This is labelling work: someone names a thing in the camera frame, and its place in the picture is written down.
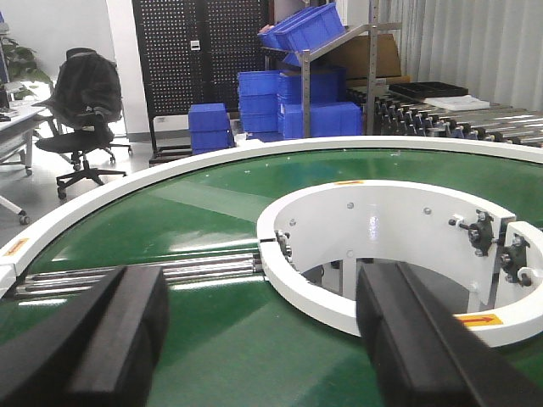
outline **orange warning label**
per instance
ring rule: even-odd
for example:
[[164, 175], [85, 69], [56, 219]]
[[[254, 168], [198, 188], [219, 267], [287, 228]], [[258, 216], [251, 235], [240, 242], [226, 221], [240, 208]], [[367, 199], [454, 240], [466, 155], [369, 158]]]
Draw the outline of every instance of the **orange warning label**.
[[503, 322], [496, 314], [464, 315], [457, 316], [457, 318], [465, 326], [503, 325]]
[[24, 245], [26, 242], [28, 242], [28, 238], [27, 238], [27, 237], [24, 238], [24, 239], [19, 239], [19, 240], [17, 241], [17, 243], [14, 244], [14, 245], [11, 247], [11, 249], [8, 250], [8, 251], [6, 252], [6, 254], [5, 254], [4, 256], [13, 256], [14, 254], [16, 254], [16, 253], [20, 250], [20, 248], [23, 247], [23, 245]]
[[363, 184], [363, 180], [353, 180], [353, 181], [337, 181], [335, 185], [353, 185], [353, 184]]

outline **green leaves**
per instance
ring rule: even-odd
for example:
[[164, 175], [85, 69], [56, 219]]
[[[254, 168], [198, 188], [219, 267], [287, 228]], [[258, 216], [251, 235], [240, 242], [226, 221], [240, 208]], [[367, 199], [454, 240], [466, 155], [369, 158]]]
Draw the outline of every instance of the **green leaves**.
[[[28, 47], [21, 47], [13, 38], [2, 37], [2, 50], [8, 66], [11, 81], [42, 82], [52, 85], [49, 75], [38, 68], [36, 51]], [[16, 99], [32, 96], [34, 92], [25, 86], [20, 92], [14, 94]]]

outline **green conveyor belt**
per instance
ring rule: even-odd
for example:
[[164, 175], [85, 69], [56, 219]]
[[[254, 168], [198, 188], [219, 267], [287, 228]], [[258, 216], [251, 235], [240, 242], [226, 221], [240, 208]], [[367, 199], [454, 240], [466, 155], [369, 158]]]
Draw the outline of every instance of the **green conveyor belt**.
[[256, 248], [255, 222], [273, 200], [331, 181], [424, 182], [489, 199], [543, 225], [541, 166], [413, 150], [293, 153], [162, 181], [88, 216], [44, 250], [30, 272], [136, 264]]
[[[543, 225], [543, 171], [537, 164], [415, 150], [293, 153], [198, 170], [119, 199], [59, 237], [30, 270], [256, 248], [255, 222], [274, 199], [353, 179], [450, 187]], [[173, 287], [170, 304], [171, 328], [150, 406], [382, 405], [360, 340], [301, 314], [259, 276], [216, 287]], [[45, 308], [4, 301], [0, 317], [17, 321], [20, 332], [54, 309]], [[0, 342], [5, 339], [4, 333]], [[501, 352], [543, 387], [541, 335]]]

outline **pegboard panel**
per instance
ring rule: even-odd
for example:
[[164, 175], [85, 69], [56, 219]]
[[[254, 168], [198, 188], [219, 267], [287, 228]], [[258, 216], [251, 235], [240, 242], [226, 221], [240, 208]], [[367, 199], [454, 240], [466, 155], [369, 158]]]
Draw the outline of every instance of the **pegboard panel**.
[[[238, 105], [237, 76], [263, 70], [267, 0], [132, 0], [149, 118]], [[191, 41], [200, 49], [191, 50]]]
[[256, 36], [266, 25], [261, 0], [208, 0], [210, 52], [237, 52], [261, 47]]
[[190, 48], [198, 38], [196, 2], [133, 3], [148, 111], [152, 116], [187, 113], [193, 100], [204, 98], [201, 55]]

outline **office chair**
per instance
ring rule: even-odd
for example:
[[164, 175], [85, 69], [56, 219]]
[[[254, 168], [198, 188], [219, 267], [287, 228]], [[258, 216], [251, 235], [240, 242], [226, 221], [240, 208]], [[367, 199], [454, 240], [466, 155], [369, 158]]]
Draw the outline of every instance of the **office chair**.
[[26, 214], [26, 211], [24, 209], [20, 208], [10, 200], [4, 198], [2, 195], [0, 195], [0, 205], [3, 206], [5, 209], [10, 210], [14, 214], [18, 215], [19, 223], [21, 225], [28, 225], [31, 223], [31, 218]]
[[[89, 48], [69, 50], [53, 94], [36, 105], [45, 106], [53, 114], [42, 118], [48, 122], [53, 137], [38, 140], [36, 147], [51, 153], [71, 153], [75, 171], [57, 177], [60, 199], [66, 198], [67, 187], [82, 179], [103, 185], [101, 175], [126, 175], [125, 171], [91, 168], [87, 160], [87, 153], [101, 148], [115, 161], [109, 149], [114, 135], [108, 123], [120, 119], [121, 100], [119, 76], [111, 61]], [[74, 131], [60, 134], [54, 120]]]

